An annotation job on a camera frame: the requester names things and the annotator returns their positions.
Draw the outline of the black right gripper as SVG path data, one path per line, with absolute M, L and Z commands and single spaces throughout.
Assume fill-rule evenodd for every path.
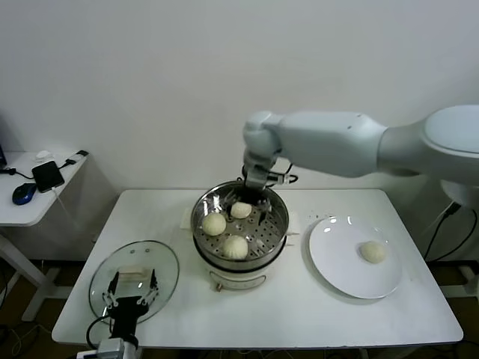
M 266 188 L 258 188 L 242 184 L 242 202 L 257 205 L 259 210 L 258 223 L 261 224 L 271 212 L 272 206 Z M 225 211 L 228 220 L 243 219 L 243 205 L 241 197 L 237 194 L 229 194 L 225 197 Z

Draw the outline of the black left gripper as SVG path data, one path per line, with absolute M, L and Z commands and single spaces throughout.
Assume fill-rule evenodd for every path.
M 113 320 L 112 336 L 133 337 L 138 319 L 148 312 L 148 305 L 157 297 L 156 272 L 152 270 L 148 290 L 141 297 L 123 297 L 117 300 L 115 293 L 118 280 L 117 271 L 103 293 L 103 300 L 110 309 L 110 318 Z

